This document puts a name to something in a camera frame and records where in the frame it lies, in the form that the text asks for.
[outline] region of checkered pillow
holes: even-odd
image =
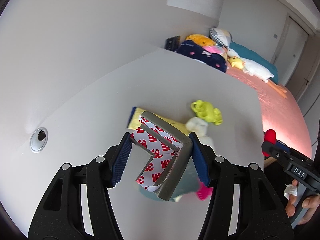
[[[221,46],[229,48],[232,41],[230,32],[218,27],[210,28],[210,38]]]

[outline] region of silver screw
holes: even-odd
[[[69,163],[65,163],[62,165],[61,167],[64,171],[70,168],[70,164]]]
[[[255,163],[251,163],[250,168],[256,171],[259,168],[259,166]]]
[[[223,163],[224,162],[224,158],[222,156],[217,156],[217,157],[215,157],[215,161],[217,163]]]
[[[97,163],[102,163],[102,162],[104,162],[104,160],[105,160],[105,158],[103,156],[96,157],[96,162]]]

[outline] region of duck plush's orange leg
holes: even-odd
[[[285,94],[287,91],[285,89],[283,89],[282,87],[276,85],[270,79],[268,79],[268,83],[267,84],[270,87],[272,87],[275,91],[277,91],[279,93],[279,95],[281,95],[283,98],[287,98],[287,95]]]

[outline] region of pink plush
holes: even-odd
[[[223,48],[215,45],[215,46],[205,46],[203,47],[207,52],[210,52],[210,53],[217,53],[217,54],[220,54],[222,55],[224,53],[224,50]]]

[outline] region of power outlet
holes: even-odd
[[[164,48],[167,50],[175,51],[179,47],[180,36],[171,37],[165,40]]]

